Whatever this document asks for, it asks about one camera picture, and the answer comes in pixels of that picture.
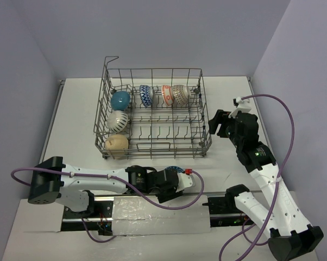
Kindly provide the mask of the yellow bowl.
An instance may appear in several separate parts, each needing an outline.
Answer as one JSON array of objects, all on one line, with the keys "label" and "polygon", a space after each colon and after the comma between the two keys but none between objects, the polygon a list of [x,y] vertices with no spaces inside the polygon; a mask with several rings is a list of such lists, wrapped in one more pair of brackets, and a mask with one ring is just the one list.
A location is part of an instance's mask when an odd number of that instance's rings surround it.
[{"label": "yellow bowl", "polygon": [[128,148],[128,139],[122,134],[111,135],[105,141],[105,151],[114,159],[123,158]]}]

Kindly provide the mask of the blue patterned bowl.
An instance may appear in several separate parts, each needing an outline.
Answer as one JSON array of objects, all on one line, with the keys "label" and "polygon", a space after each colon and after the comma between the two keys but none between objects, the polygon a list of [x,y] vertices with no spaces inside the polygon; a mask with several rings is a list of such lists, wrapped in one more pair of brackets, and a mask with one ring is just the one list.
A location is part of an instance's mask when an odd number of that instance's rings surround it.
[{"label": "blue patterned bowl", "polygon": [[178,167],[178,166],[168,166],[166,170],[176,170],[177,173],[185,173],[185,169]]}]

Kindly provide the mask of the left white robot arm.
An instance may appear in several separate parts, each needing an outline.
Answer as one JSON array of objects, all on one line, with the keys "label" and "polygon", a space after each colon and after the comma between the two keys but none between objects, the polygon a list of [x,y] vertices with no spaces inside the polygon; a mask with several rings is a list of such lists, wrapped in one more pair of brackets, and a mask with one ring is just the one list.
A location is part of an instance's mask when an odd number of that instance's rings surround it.
[{"label": "left white robot arm", "polygon": [[63,204],[82,216],[96,210],[93,191],[117,194],[154,194],[160,203],[183,194],[175,169],[157,171],[152,167],[130,166],[117,170],[91,170],[64,164],[62,157],[51,157],[37,165],[30,184],[28,202],[31,204]]}]

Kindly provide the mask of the red patterned bowl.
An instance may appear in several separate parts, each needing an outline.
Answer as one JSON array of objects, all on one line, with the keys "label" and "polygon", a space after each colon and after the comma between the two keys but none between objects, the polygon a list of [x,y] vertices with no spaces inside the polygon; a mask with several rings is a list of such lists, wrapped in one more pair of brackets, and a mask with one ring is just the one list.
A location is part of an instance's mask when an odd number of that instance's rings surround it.
[{"label": "red patterned bowl", "polygon": [[151,107],[154,102],[154,90],[152,86],[140,85],[140,99],[145,108]]}]

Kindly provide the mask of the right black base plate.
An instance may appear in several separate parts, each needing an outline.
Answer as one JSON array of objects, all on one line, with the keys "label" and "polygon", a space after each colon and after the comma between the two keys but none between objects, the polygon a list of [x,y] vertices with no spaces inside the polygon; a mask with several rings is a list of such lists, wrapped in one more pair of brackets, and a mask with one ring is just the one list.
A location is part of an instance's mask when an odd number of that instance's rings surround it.
[{"label": "right black base plate", "polygon": [[224,196],[208,197],[202,204],[209,209],[211,227],[236,227],[242,226],[248,216],[227,203]]}]

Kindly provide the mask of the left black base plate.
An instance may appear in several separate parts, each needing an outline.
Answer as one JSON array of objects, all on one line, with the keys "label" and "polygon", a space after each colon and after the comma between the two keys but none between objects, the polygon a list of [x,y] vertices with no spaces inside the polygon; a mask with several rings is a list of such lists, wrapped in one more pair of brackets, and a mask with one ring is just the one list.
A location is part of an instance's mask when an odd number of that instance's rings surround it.
[{"label": "left black base plate", "polygon": [[113,206],[113,197],[96,197],[95,208],[91,213],[74,212],[69,207],[65,207],[60,230],[62,232],[85,231],[81,220],[83,219],[89,232],[97,232],[101,236],[113,236]]}]

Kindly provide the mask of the plain blue bowl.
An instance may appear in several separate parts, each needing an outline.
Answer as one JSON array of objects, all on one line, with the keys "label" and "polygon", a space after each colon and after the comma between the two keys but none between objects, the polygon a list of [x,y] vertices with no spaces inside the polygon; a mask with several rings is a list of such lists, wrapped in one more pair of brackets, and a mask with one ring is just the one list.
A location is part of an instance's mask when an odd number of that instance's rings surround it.
[{"label": "plain blue bowl", "polygon": [[113,110],[124,111],[130,103],[130,94],[126,91],[116,91],[111,97],[111,107]]}]

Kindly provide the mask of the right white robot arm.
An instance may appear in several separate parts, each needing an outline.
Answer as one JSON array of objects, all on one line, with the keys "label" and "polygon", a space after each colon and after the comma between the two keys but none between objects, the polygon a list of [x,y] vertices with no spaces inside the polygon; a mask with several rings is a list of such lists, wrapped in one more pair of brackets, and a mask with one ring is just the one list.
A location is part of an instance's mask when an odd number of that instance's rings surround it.
[{"label": "right white robot arm", "polygon": [[210,134],[228,138],[236,148],[239,162],[261,189],[270,208],[257,201],[243,184],[227,189],[226,208],[244,212],[263,229],[276,260],[292,260],[315,249],[324,234],[302,214],[282,178],[267,145],[259,141],[257,116],[218,110],[209,120]]}]

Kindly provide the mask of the grey wire dish rack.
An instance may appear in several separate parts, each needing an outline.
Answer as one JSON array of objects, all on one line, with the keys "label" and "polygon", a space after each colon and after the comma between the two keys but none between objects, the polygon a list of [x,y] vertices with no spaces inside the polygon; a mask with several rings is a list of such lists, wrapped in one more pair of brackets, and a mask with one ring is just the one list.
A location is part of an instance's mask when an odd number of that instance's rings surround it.
[{"label": "grey wire dish rack", "polygon": [[[95,146],[104,159],[114,159],[105,151],[106,139],[111,133],[106,125],[114,111],[111,97],[116,91],[130,94],[130,103],[124,111],[128,123],[119,134],[129,142],[125,159],[204,157],[212,138],[208,130],[208,109],[203,70],[194,67],[113,68],[117,56],[104,59],[98,93],[95,122]],[[152,86],[154,102],[145,108],[140,99],[140,85]],[[162,85],[185,85],[190,90],[188,104],[174,102],[167,107],[161,95]]]}]

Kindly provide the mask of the grey patterned bowl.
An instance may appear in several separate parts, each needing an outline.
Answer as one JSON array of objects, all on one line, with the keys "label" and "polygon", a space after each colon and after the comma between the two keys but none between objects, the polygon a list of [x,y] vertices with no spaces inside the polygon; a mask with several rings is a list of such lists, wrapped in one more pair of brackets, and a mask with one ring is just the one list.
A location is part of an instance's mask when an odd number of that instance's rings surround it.
[{"label": "grey patterned bowl", "polygon": [[187,86],[174,85],[172,86],[172,91],[178,105],[185,106],[188,104],[191,93]]}]

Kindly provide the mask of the orange floral bowl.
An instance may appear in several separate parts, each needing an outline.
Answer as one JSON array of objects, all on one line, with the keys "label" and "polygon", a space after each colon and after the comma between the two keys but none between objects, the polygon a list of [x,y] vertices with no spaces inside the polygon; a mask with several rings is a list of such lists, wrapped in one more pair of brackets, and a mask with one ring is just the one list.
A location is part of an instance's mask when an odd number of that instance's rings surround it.
[{"label": "orange floral bowl", "polygon": [[167,107],[170,107],[173,105],[174,95],[172,92],[172,87],[170,85],[162,85],[161,95],[162,95],[163,101]]}]

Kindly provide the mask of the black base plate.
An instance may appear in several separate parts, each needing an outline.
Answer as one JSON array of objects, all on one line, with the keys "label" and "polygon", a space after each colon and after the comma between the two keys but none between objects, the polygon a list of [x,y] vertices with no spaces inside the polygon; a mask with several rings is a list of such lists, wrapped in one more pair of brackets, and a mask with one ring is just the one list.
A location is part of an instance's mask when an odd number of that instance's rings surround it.
[{"label": "black base plate", "polygon": [[96,197],[95,208],[91,213],[74,212],[69,207],[65,207],[60,230],[62,232],[85,231],[81,220],[83,219],[89,232],[97,232],[101,236],[113,236],[113,206],[113,197]]},{"label": "black base plate", "polygon": [[224,196],[208,197],[202,204],[209,209],[211,227],[236,227],[242,226],[248,216],[227,203]]}]

